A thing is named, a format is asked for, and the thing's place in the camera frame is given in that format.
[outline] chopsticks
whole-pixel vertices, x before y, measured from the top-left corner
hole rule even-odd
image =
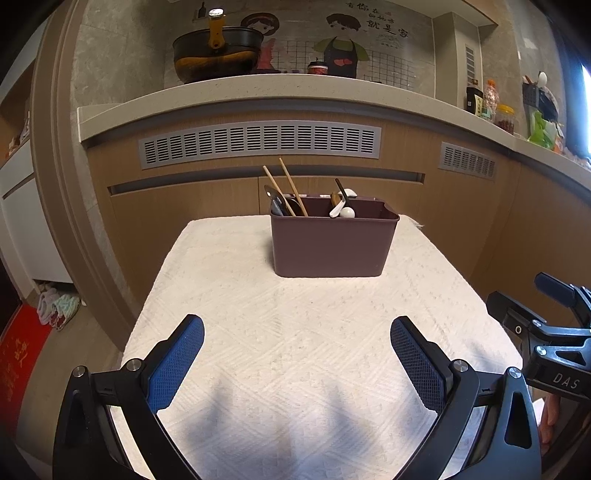
[[[285,205],[287,206],[287,210],[289,210],[289,213],[292,217],[295,217],[296,214],[293,211],[293,208],[291,208],[289,202],[287,201],[287,199],[285,198],[285,195],[283,194],[283,192],[281,191],[281,189],[279,188],[279,185],[277,184],[277,182],[275,181],[275,179],[273,178],[273,175],[271,175],[271,172],[269,171],[269,169],[267,168],[266,165],[262,166],[262,169],[265,170],[265,174],[267,174],[267,177],[269,177],[269,180],[271,180],[271,183],[273,184],[273,187],[275,187],[275,190],[277,190],[281,196],[283,197],[283,199],[285,200]]]
[[[300,205],[300,208],[301,208],[302,213],[304,214],[305,217],[308,217],[309,215],[308,215],[308,212],[306,211],[306,207],[304,206],[304,202],[302,202],[302,199],[300,197],[300,194],[297,191],[296,185],[294,184],[294,181],[291,179],[291,175],[287,171],[287,167],[283,163],[283,160],[281,159],[281,157],[279,157],[279,163],[281,164],[281,168],[283,168],[283,172],[285,173],[285,176],[287,177],[287,181],[289,181],[289,183],[290,183],[291,189],[294,192],[295,198],[297,199],[297,203]],[[281,194],[281,196],[285,199],[285,204],[287,205],[287,209],[289,210],[290,215],[292,217],[295,217],[296,214],[294,213],[293,208],[291,208],[289,202],[285,198],[285,194],[279,188],[279,185],[277,184],[277,182],[273,178],[273,175],[271,175],[271,172],[269,171],[269,169],[267,168],[267,166],[266,165],[263,165],[262,166],[262,169],[265,170],[265,174],[267,175],[267,177],[269,177],[269,180],[271,180],[271,183],[273,184],[273,187],[275,187],[275,190],[277,190]]]
[[[306,212],[306,207],[304,207],[304,202],[301,201],[300,194],[298,193],[296,186],[294,184],[294,181],[291,179],[290,173],[287,171],[287,167],[283,163],[283,160],[281,159],[281,157],[279,157],[279,163],[281,164],[281,168],[283,168],[283,172],[285,173],[285,176],[287,177],[287,181],[289,181],[289,183],[291,185],[291,189],[293,190],[293,192],[295,194],[295,198],[297,199],[297,203],[300,204],[301,211],[304,213],[305,217],[309,216],[308,212]]]

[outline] cabinet door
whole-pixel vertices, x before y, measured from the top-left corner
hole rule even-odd
[[[138,190],[111,196],[118,258],[129,288],[144,301],[164,258],[191,220],[258,215],[258,181],[212,180]]]
[[[6,197],[2,209],[12,242],[31,278],[71,283],[49,231],[35,179]]]

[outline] window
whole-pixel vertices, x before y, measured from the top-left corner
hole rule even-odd
[[[554,24],[550,24],[556,39],[563,71],[566,95],[565,146],[578,157],[591,154],[591,65],[584,65],[577,48]]]
[[[582,65],[583,69],[583,81],[585,84],[585,100],[587,106],[587,153],[591,154],[591,122],[589,119],[591,118],[591,75]]]

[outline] small cup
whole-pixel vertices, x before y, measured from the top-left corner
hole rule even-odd
[[[315,60],[311,61],[308,65],[309,75],[328,75],[329,66],[326,62]]]

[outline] blue gripper pad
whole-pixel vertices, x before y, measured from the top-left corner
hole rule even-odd
[[[440,414],[446,404],[446,380],[425,351],[428,342],[408,317],[398,317],[393,321],[390,340],[425,407]],[[419,342],[424,345],[423,348],[419,346]]]
[[[205,340],[203,321],[196,315],[191,315],[191,317],[189,325],[170,347],[149,378],[147,400],[152,413],[170,405],[203,346]]]

